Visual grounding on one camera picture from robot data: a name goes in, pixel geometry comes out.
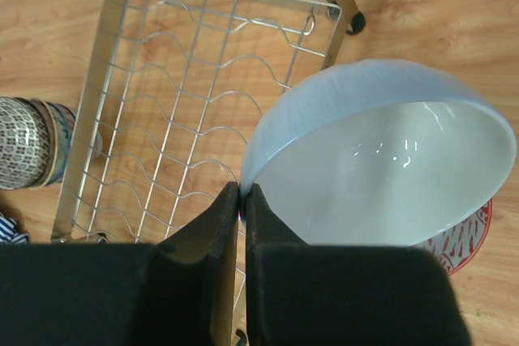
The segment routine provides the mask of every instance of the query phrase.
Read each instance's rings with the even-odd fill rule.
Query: metal wire
[[[106,57],[103,57],[98,53],[92,55],[92,66],[95,66],[96,62],[102,63],[103,65],[109,65],[109,72],[106,76],[107,85],[103,88],[101,100],[99,102],[99,113],[94,119],[94,129],[102,128],[105,135],[106,133],[109,134],[108,137],[105,136],[105,142],[108,146],[105,149],[105,152],[100,153],[100,158],[104,158],[105,161],[102,166],[99,164],[95,165],[90,160],[87,160],[84,166],[83,163],[78,165],[69,164],[68,169],[77,169],[81,172],[83,175],[83,182],[89,180],[90,185],[92,185],[92,188],[94,189],[89,188],[88,190],[85,190],[84,186],[86,184],[83,183],[80,191],[69,190],[65,180],[62,184],[62,196],[75,197],[79,204],[84,205],[91,210],[92,214],[88,222],[79,218],[79,206],[76,209],[76,215],[71,216],[74,229],[79,235],[90,237],[101,233],[110,241],[127,240],[128,237],[119,236],[117,231],[107,231],[103,224],[99,223],[101,221],[100,218],[103,217],[104,213],[110,212],[110,215],[114,215],[114,223],[126,226],[126,230],[130,234],[129,237],[134,242],[150,240],[144,231],[144,226],[146,225],[146,220],[148,218],[156,221],[158,223],[157,226],[162,226],[164,228],[164,230],[161,230],[161,233],[163,232],[163,237],[166,238],[171,233],[179,230],[186,223],[185,220],[180,221],[180,223],[179,221],[176,221],[181,200],[187,198],[193,199],[199,196],[211,200],[214,198],[213,194],[215,194],[215,191],[217,192],[220,189],[200,188],[195,182],[192,183],[192,188],[187,190],[187,181],[190,171],[193,169],[201,169],[202,167],[213,166],[219,169],[219,172],[222,171],[224,175],[226,175],[226,181],[237,181],[239,178],[239,171],[235,168],[237,165],[234,162],[230,164],[229,161],[223,160],[222,158],[225,158],[223,155],[220,156],[217,153],[206,153],[202,154],[203,158],[195,160],[195,154],[202,142],[202,139],[217,131],[226,132],[229,135],[236,136],[237,141],[243,147],[247,145],[247,140],[250,136],[248,132],[244,132],[235,126],[228,126],[227,124],[213,123],[209,125],[208,128],[204,128],[209,108],[215,106],[215,104],[222,101],[223,98],[228,99],[231,96],[242,97],[245,99],[244,101],[248,101],[251,105],[250,115],[254,114],[257,119],[264,114],[265,109],[269,108],[264,103],[265,100],[262,100],[263,103],[260,103],[255,92],[239,88],[231,88],[226,89],[223,92],[217,92],[217,80],[220,79],[221,73],[226,68],[236,66],[234,64],[246,61],[248,61],[248,63],[245,67],[254,71],[250,72],[251,75],[261,74],[262,71],[266,71],[270,78],[269,83],[271,83],[272,87],[275,88],[272,89],[272,93],[270,93],[270,90],[259,90],[258,93],[262,94],[263,99],[264,95],[272,95],[273,103],[273,101],[275,101],[279,96],[280,90],[281,93],[284,93],[292,87],[290,80],[294,73],[294,68],[296,67],[299,56],[302,56],[303,54],[310,56],[315,59],[315,63],[318,65],[323,62],[328,47],[315,49],[308,45],[308,40],[311,36],[319,34],[322,27],[320,20],[326,19],[325,15],[328,5],[326,5],[326,3],[313,2],[309,0],[273,0],[274,4],[294,2],[294,7],[286,10],[287,15],[291,18],[296,12],[294,10],[299,10],[298,15],[300,16],[297,17],[297,25],[300,26],[300,28],[294,28],[294,26],[286,26],[283,22],[280,22],[280,20],[283,20],[281,18],[283,9],[279,7],[276,8],[279,15],[276,14],[275,17],[272,17],[271,15],[269,15],[269,17],[266,17],[265,15],[249,15],[247,14],[249,8],[240,8],[240,6],[245,2],[245,4],[248,5],[249,3],[254,3],[254,0],[229,0],[230,8],[227,11],[216,10],[209,7],[208,0],[202,0],[201,6],[199,4],[190,4],[187,0],[144,0],[144,3],[140,5],[131,4],[131,0],[125,0],[125,4],[123,5],[114,0],[105,1],[111,2],[115,6],[124,6],[126,11],[132,10],[140,13],[140,21],[135,36],[132,36],[127,32],[123,33],[123,28],[119,28],[119,30],[115,32],[110,31],[103,25],[99,27],[101,32],[116,37],[118,41],[118,46],[114,48],[115,55],[112,55],[110,60],[107,60]],[[191,21],[192,28],[194,29],[191,47],[187,48],[182,46],[182,40],[179,39],[179,35],[174,28],[155,28],[155,31],[149,32],[149,19],[155,18],[157,16],[156,13],[162,10],[168,12],[174,11],[175,13],[178,13],[180,17],[182,17],[182,15],[187,17],[186,20],[188,22]],[[217,16],[218,18],[224,19],[224,21],[226,21],[226,26],[216,26],[215,24],[209,23],[206,18],[210,16]],[[323,23],[323,26],[324,25],[326,25],[328,29],[325,33],[324,40],[325,43],[328,43],[330,36],[335,31],[337,23],[326,19],[326,23]],[[284,45],[284,50],[288,51],[288,54],[286,54],[287,65],[284,69],[277,69],[279,66],[277,68],[272,66],[272,63],[270,62],[271,60],[263,54],[259,55],[257,53],[238,52],[233,53],[232,57],[229,55],[227,59],[225,59],[229,40],[231,38],[239,38],[240,34],[247,33],[254,28],[264,29],[261,34],[265,36],[280,35],[279,43]],[[202,58],[196,53],[197,48],[204,47],[204,42],[200,38],[200,32],[202,29],[208,29],[212,32],[223,34],[221,47],[211,48],[215,49],[215,53],[217,54],[216,59],[213,61]],[[171,65],[154,62],[153,59],[147,60],[141,64],[137,63],[139,49],[143,45],[150,44],[153,40],[163,38],[167,38],[171,42],[174,42],[178,47],[179,53],[181,54],[179,58],[183,58],[183,61],[185,61],[183,70],[173,69]],[[133,45],[129,64],[121,64],[117,60],[118,48],[120,48],[122,44]],[[233,43],[233,45],[233,48],[240,48],[236,43]],[[208,86],[204,93],[193,92],[187,89],[188,76],[193,66],[203,66],[204,69],[209,71],[210,76],[208,77]],[[154,91],[153,88],[149,88],[148,90],[145,89],[144,91],[134,91],[135,79],[138,79],[135,76],[143,75],[149,70],[156,70],[160,75],[162,75],[161,77],[165,78],[165,89],[161,89],[160,92],[164,95],[169,94],[170,91],[169,96],[171,97],[171,100],[173,100],[173,97],[175,96],[173,107],[171,109],[166,107],[165,102],[159,95],[157,95],[157,92]],[[182,75],[180,80],[175,81],[174,72],[172,70],[176,70],[177,73],[180,70],[179,73]],[[122,72],[126,77],[126,80],[123,82],[122,90],[117,93],[110,89],[112,78],[116,71]],[[254,79],[244,81],[245,84],[254,82]],[[85,88],[92,88],[94,83],[98,83],[98,80],[88,79]],[[192,98],[203,106],[194,124],[189,125],[178,120],[178,112],[180,110],[179,105],[183,96]],[[148,128],[147,125],[139,122],[125,122],[122,120],[128,110],[127,107],[129,104],[135,105],[141,103],[150,104],[155,108],[153,109],[153,112],[159,114],[159,122],[165,125],[165,133],[161,139],[156,137],[152,129]],[[114,120],[103,119],[101,114],[108,112],[116,113]],[[188,151],[186,158],[180,158],[166,150],[168,139],[174,129],[185,131],[186,135],[192,137],[190,138],[188,143],[189,146],[187,146],[186,149]],[[140,139],[141,143],[150,141],[151,149],[148,150],[147,157],[157,158],[156,163],[153,165],[153,168],[150,169],[150,172],[147,171],[145,161],[138,152],[131,149],[120,148],[118,142],[116,142],[116,139],[126,139],[132,135],[135,136],[136,132],[140,132],[144,136]],[[78,139],[76,137],[74,143],[83,144],[84,146],[89,147],[90,150],[88,156],[90,156],[94,153],[94,140],[95,133],[92,134],[89,139]],[[117,164],[117,161],[122,159],[127,159],[128,164],[134,164],[135,167],[138,168],[139,173],[130,178],[109,174],[110,167]],[[178,185],[174,188],[169,183],[165,184],[159,180],[161,170],[166,163],[173,163],[175,166],[178,166],[179,172],[181,172],[179,174]],[[111,200],[109,202],[104,201],[105,196],[103,194],[108,190],[111,190],[112,193],[124,192],[129,198],[128,201],[135,201],[135,206],[128,206],[132,208],[124,208],[120,204],[111,203]],[[161,190],[172,199],[173,206],[167,214],[161,213],[159,215],[151,209],[152,196],[156,190]],[[139,217],[130,218],[129,213],[139,215]],[[244,238],[243,231],[238,231],[238,234],[240,239]],[[244,275],[244,269],[238,269],[237,271]]]

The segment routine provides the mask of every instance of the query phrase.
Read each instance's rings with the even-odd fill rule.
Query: patterned ceramic jar
[[[0,98],[0,189],[30,186],[49,165],[49,130],[31,106]]]

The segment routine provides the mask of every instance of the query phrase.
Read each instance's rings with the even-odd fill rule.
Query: stainless steel frame
[[[230,11],[219,11],[212,9],[211,7],[207,6],[207,1],[208,0],[204,0],[203,5],[200,6],[187,4],[179,0],[146,0],[142,7],[136,8],[135,6],[129,4],[129,0],[105,0],[101,10],[101,17],[99,27],[97,29],[97,36],[94,43],[87,81],[84,87],[81,101],[79,103],[79,112],[76,120],[73,143],[63,179],[61,194],[58,202],[58,210],[54,221],[54,228],[51,237],[52,242],[74,241],[74,239],[72,239],[72,233],[74,229],[79,229],[83,233],[84,237],[80,238],[81,241],[97,242],[100,239],[102,241],[116,241],[118,239],[113,234],[111,234],[110,231],[95,230],[94,220],[96,219],[98,213],[107,208],[103,208],[100,205],[100,198],[103,190],[115,183],[108,182],[106,178],[110,161],[117,159],[125,153],[127,155],[131,155],[131,153],[128,151],[116,150],[116,147],[114,146],[115,139],[118,136],[124,136],[125,130],[127,130],[121,127],[120,120],[122,115],[125,113],[127,105],[131,101],[142,98],[153,100],[157,107],[160,108],[162,117],[165,123],[167,123],[167,130],[165,132],[164,139],[159,143],[155,143],[151,133],[146,128],[141,126],[140,129],[145,131],[149,138],[152,139],[155,152],[158,153],[157,165],[153,175],[147,175],[145,173],[144,177],[142,177],[145,182],[149,183],[148,196],[145,200],[141,200],[139,198],[137,192],[133,189],[131,182],[117,180],[118,184],[127,187],[129,186],[139,201],[139,212],[142,212],[142,217],[138,223],[139,226],[132,226],[131,222],[125,216],[125,210],[117,209],[119,213],[118,215],[120,215],[120,217],[125,220],[132,236],[132,240],[135,242],[142,241],[141,233],[143,223],[147,217],[153,218],[154,220],[163,224],[165,228],[164,238],[166,238],[174,230],[179,229],[179,226],[174,225],[174,217],[176,215],[178,202],[181,199],[185,199],[192,195],[205,196],[208,198],[212,197],[206,190],[192,190],[187,194],[182,194],[185,190],[187,174],[190,169],[195,169],[196,167],[203,164],[216,164],[221,167],[222,171],[228,172],[229,177],[232,177],[234,180],[237,179],[233,170],[220,160],[207,158],[196,163],[192,160],[199,141],[205,135],[209,135],[215,130],[232,131],[233,133],[239,135],[244,143],[247,143],[247,137],[241,134],[239,130],[230,126],[214,126],[208,130],[203,130],[203,124],[206,118],[208,107],[211,104],[216,103],[222,97],[234,94],[245,96],[255,106],[255,109],[259,115],[262,114],[262,110],[256,102],[255,97],[245,91],[229,90],[222,92],[217,96],[213,95],[215,82],[217,81],[221,71],[223,71],[228,66],[231,66],[234,62],[240,61],[244,58],[254,60],[264,69],[266,68],[268,70],[268,73],[272,77],[272,85],[277,88],[277,93],[280,93],[280,91],[283,93],[285,90],[291,87],[292,83],[290,77],[293,73],[294,64],[296,63],[298,56],[306,55],[314,58],[318,65],[320,65],[320,69],[327,68],[335,62],[337,53],[344,39],[346,29],[350,25],[350,21],[354,20],[356,15],[359,15],[359,11],[354,0],[326,0],[326,2],[315,2],[310,0],[229,0],[230,4],[232,5]],[[244,2],[247,2],[247,4],[260,3],[262,5],[268,5],[269,7],[279,8],[280,10],[298,12],[301,13],[301,15],[305,15],[305,17],[302,18],[303,20],[300,28],[295,28],[294,26],[288,25],[285,26],[272,18],[264,18],[257,15],[253,17],[248,15],[241,15],[240,12],[238,12],[238,9],[239,6]],[[184,50],[179,44],[178,38],[172,32],[156,32],[148,36],[143,36],[146,14],[150,11],[156,10],[159,7],[166,6],[173,7],[174,9],[178,10],[178,12],[186,12],[189,15],[189,18],[191,18],[193,27],[195,28],[191,50]],[[144,16],[140,22],[139,33],[136,38],[124,35],[125,17],[127,16],[128,12],[132,11],[141,12]],[[213,26],[204,22],[204,15],[215,15],[217,17],[228,20],[228,23],[224,28]],[[329,21],[330,15],[334,15],[336,17],[333,22]],[[312,34],[315,34],[315,30],[319,29],[321,24],[326,25],[325,23],[321,23],[323,20],[330,24],[330,31],[329,33],[326,32],[326,40],[328,40],[328,45],[325,49],[313,49],[312,47],[307,47],[305,45],[306,39]],[[264,34],[274,34],[277,32],[277,34],[280,35],[280,39],[284,40],[286,43],[286,48],[292,52],[290,63],[288,64],[286,72],[284,72],[283,75],[279,74],[279,70],[274,70],[272,67],[270,67],[267,60],[255,54],[241,53],[232,57],[228,61],[224,61],[224,52],[228,39],[232,36],[235,36],[243,29],[248,28],[247,26],[250,25],[264,28]],[[225,36],[222,47],[215,62],[210,62],[198,58],[194,53],[195,45],[197,45],[197,41],[199,41],[199,32],[202,28],[210,28],[215,32],[224,34]],[[171,113],[164,110],[160,99],[156,98],[155,96],[128,96],[132,76],[138,74],[143,69],[135,67],[135,60],[139,50],[138,48],[142,43],[150,40],[152,36],[157,36],[160,34],[167,35],[172,40],[176,41],[180,50],[182,51],[183,57],[187,61],[187,66],[184,70],[182,82],[179,85],[174,83],[166,65],[147,64],[163,71],[164,74],[169,77],[170,86],[175,91],[175,93],[177,93],[178,97],[175,101]],[[118,56],[118,48],[121,44],[127,43],[128,41],[135,42],[135,54],[129,66],[121,66],[120,64],[117,64],[116,61],[116,57]],[[210,81],[207,95],[193,94],[184,88],[184,82],[186,80],[189,67],[197,63],[203,64],[204,66],[211,68],[213,71],[213,76],[212,80]],[[122,94],[120,96],[114,96],[109,90],[111,83],[110,80],[112,78],[113,72],[119,70],[126,72],[128,79]],[[176,111],[178,107],[179,96],[189,96],[193,99],[201,101],[203,104],[203,109],[200,114],[198,123],[192,128],[184,126],[177,121]],[[117,112],[117,117],[111,122],[107,122],[102,117],[103,110],[106,109],[107,99],[111,99],[112,101],[117,100],[118,102],[115,106],[109,107],[110,109]],[[92,151],[93,145],[95,143],[96,133],[100,126],[109,128],[111,135],[108,139],[104,139],[106,152],[102,153],[105,158],[102,174],[99,176],[94,176],[90,172],[89,167],[91,165]],[[169,133],[172,129],[175,128],[181,128],[187,133],[192,134],[194,137],[191,150],[186,160],[179,160],[168,154],[166,151],[165,146],[167,139],[169,138]],[[143,162],[139,159],[138,156],[133,155],[133,157],[142,167],[144,167]],[[161,168],[161,164],[163,164],[165,160],[173,161],[175,164],[182,166],[182,179],[180,180],[179,186],[177,188],[166,188],[157,180],[157,174]],[[85,182],[87,180],[93,180],[98,185],[99,189],[95,198],[86,199],[84,197]],[[167,192],[172,197],[172,199],[175,199],[173,210],[171,211],[169,218],[167,218],[167,221],[164,220],[164,217],[154,215],[148,209],[150,198],[153,191],[156,189],[161,189]],[[78,210],[82,204],[86,204],[92,210],[92,217],[88,225],[78,223],[77,221]],[[239,239],[244,240],[243,232],[240,232],[238,235],[238,240]],[[238,298],[234,303],[235,312],[242,311],[245,305],[244,276],[244,269],[237,269],[237,277],[241,279],[241,282],[238,283],[240,286],[238,291]]]

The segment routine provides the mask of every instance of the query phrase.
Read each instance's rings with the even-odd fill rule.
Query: metal rod
[[[238,6],[238,0],[234,0],[233,10],[230,13],[231,17],[229,18],[228,30],[233,25],[233,15],[234,15],[234,12],[236,11],[236,7],[237,6]],[[221,47],[221,50],[220,50],[220,54],[218,55],[218,61],[217,61],[218,64],[221,64],[221,61],[223,60],[224,52],[225,52],[225,47],[227,46],[227,40],[228,39],[229,39],[229,32],[227,32],[225,34],[225,37],[224,37],[224,40],[223,40],[223,44],[222,44],[222,47]],[[214,71],[214,75],[212,77],[212,82],[211,82],[211,85],[210,85],[209,90],[208,90],[208,99],[211,98],[212,90],[214,89],[215,82],[217,81],[217,76],[218,76],[219,70],[220,70],[220,67],[217,67],[215,69],[215,71]],[[202,125],[204,124],[205,113],[207,112],[207,109],[208,109],[208,102],[206,101],[205,104],[204,104],[204,108],[202,109],[202,115],[200,116],[199,124],[198,124],[198,126],[196,128],[197,132],[200,132],[200,130],[202,129]],[[189,151],[189,156],[187,157],[187,163],[188,164],[191,163],[191,158],[193,157],[193,153],[195,151],[195,147],[196,147],[196,143],[198,141],[198,138],[199,138],[198,135],[195,135],[195,138],[193,139],[193,144],[191,145],[191,150]],[[184,187],[184,182],[186,180],[186,177],[187,177],[187,169],[184,169],[184,172],[182,174],[182,180],[180,181],[180,187],[178,189],[178,193],[182,193],[182,188]],[[175,214],[175,212],[177,210],[177,206],[178,206],[178,198],[175,199],[175,204],[174,204],[173,210],[171,212],[171,217],[169,218],[169,224],[173,223],[173,217],[174,217],[174,214]],[[165,238],[167,238],[168,235],[169,235],[169,229],[168,229],[168,231],[166,231]]]
[[[92,56],[100,56],[104,61],[92,63],[88,70],[90,85],[83,90],[79,103],[78,115],[75,123],[73,139],[89,139],[93,144],[97,132],[95,119],[101,115],[103,105],[103,91],[108,87],[111,72],[110,63],[117,53],[117,35],[107,34],[102,27],[110,27],[114,31],[121,32],[124,24],[124,6],[112,6],[106,0],[101,10],[97,36],[92,50]],[[83,193],[85,176],[83,170],[88,168],[92,157],[90,147],[73,147],[68,157],[70,164],[82,165],[80,171],[66,169],[63,177],[61,192],[65,187],[79,196]],[[71,221],[76,217],[79,209],[79,201],[76,197],[62,196],[60,193],[56,218],[51,234],[51,241],[63,241],[70,238],[72,233]]]
[[[141,37],[142,36],[142,33],[144,31],[144,25],[145,25],[145,21],[146,21],[146,16],[147,16],[147,14],[144,13],[143,19],[142,19],[142,21],[140,23],[140,26],[139,26],[139,31],[137,33],[137,37]],[[141,45],[140,42],[137,41],[137,43],[135,44],[135,52],[134,52],[134,54],[132,56],[132,59],[131,59],[130,69],[134,69],[135,68],[135,63],[137,61],[137,56],[139,54],[139,47],[140,47],[140,45]],[[124,86],[124,90],[122,92],[121,104],[119,105],[118,114],[117,114],[117,117],[115,119],[115,125],[114,125],[114,129],[115,130],[112,133],[112,137],[110,139],[109,149],[108,149],[108,152],[107,152],[108,157],[106,158],[105,166],[103,168],[103,173],[101,175],[101,184],[99,185],[99,190],[97,191],[96,201],[94,203],[94,209],[93,209],[93,212],[92,212],[92,219],[90,221],[90,226],[88,227],[88,231],[90,231],[92,229],[94,220],[96,218],[97,208],[98,208],[99,202],[101,200],[101,193],[103,191],[104,182],[105,182],[105,178],[106,178],[106,173],[108,172],[108,165],[109,165],[109,162],[110,162],[110,156],[112,154],[112,149],[114,148],[114,143],[115,143],[115,137],[117,135],[118,124],[119,124],[119,121],[121,120],[122,110],[124,108],[124,103],[125,103],[125,99],[126,99],[126,96],[127,96],[127,93],[128,93],[128,88],[130,87],[132,76],[133,76],[133,73],[129,72],[128,76],[127,76],[126,84]]]
[[[207,4],[207,1],[208,0],[204,0],[203,8],[205,8],[205,5]],[[202,21],[203,17],[204,17],[204,11],[202,11],[200,13],[200,16],[199,16],[199,21],[200,22]],[[201,23],[198,23],[197,26],[196,26],[195,35],[193,36],[193,41],[191,43],[191,51],[190,51],[189,57],[192,57],[193,53],[195,52],[196,41],[198,40],[198,35],[199,35],[199,32],[200,32],[200,27],[201,27]],[[187,60],[187,64],[186,64],[186,69],[184,70],[184,74],[182,76],[182,82],[180,83],[180,87],[179,87],[180,90],[183,90],[184,83],[185,83],[186,78],[187,78],[187,72],[189,71],[190,64],[191,64],[191,60],[188,59]],[[159,154],[159,158],[157,160],[157,165],[155,166],[155,172],[153,173],[153,182],[157,179],[157,174],[159,172],[159,169],[161,168],[162,156],[163,156],[163,153],[164,153],[164,150],[165,150],[165,146],[168,143],[169,133],[171,131],[171,125],[173,123],[174,116],[175,116],[175,113],[177,111],[178,103],[180,101],[180,96],[181,96],[181,94],[178,93],[177,97],[175,99],[175,103],[174,103],[173,109],[171,111],[171,117],[170,117],[170,120],[168,121],[168,126],[166,128],[164,140],[163,140],[162,146],[161,146],[161,153]],[[150,199],[152,197],[153,182],[152,182],[152,184],[149,187],[148,198],[146,199],[146,206],[145,206],[146,208],[148,208],[149,201],[150,201]],[[178,190],[178,194],[180,195],[181,193],[182,193],[182,187],[180,188],[180,190]],[[178,203],[178,200],[179,200],[179,197],[175,198],[175,205]],[[139,230],[138,230],[138,233],[137,233],[138,235],[140,234],[140,231],[142,229],[142,226],[143,226],[143,223],[144,223],[144,217],[145,217],[145,214],[143,213],[143,215],[142,215],[142,217],[140,219],[140,223],[139,223]],[[172,223],[173,223],[173,218],[170,218],[169,219],[169,224],[172,224]],[[165,237],[168,237],[168,234],[169,234],[169,228],[166,229]]]

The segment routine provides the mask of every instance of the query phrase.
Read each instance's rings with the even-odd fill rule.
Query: wooden floor
[[[102,2],[0,0],[0,95],[38,96],[71,107],[77,106],[90,62]],[[352,62],[361,58],[406,58],[446,70],[485,96],[508,118],[517,133],[517,0],[357,2],[367,17],[368,25],[362,34],[346,37],[339,62]],[[255,47],[262,55],[275,51],[268,38],[258,35],[253,38],[248,37],[247,44]],[[164,49],[162,45],[158,45],[158,49],[150,45],[148,52],[164,54],[161,48]],[[311,60],[307,61],[307,69],[312,69]],[[239,68],[234,71],[237,75],[240,75],[240,71],[246,74],[246,70]],[[199,69],[198,72],[203,74],[204,70]],[[254,85],[247,86],[254,91]],[[142,109],[146,108],[141,107],[136,111],[141,112]],[[186,124],[190,126],[189,121],[194,121],[195,117],[190,116],[189,110],[185,115]],[[243,113],[234,115],[234,119],[241,123],[248,118]],[[229,155],[229,164],[235,164],[236,159],[233,157],[239,154],[239,147],[222,149],[221,152]],[[142,153],[146,155],[146,145],[143,145]],[[136,169],[126,162],[122,162],[121,166],[130,167],[128,172]],[[207,177],[207,174],[198,174],[190,182],[208,180]],[[48,241],[58,192],[58,186],[34,191],[0,192],[0,204],[2,211],[23,221],[33,241]],[[170,204],[159,202],[157,206],[170,207]],[[519,344],[517,170],[495,197],[493,209],[491,229],[482,249],[467,266],[452,276],[451,281],[475,344]],[[150,228],[150,231],[156,232],[154,228]]]

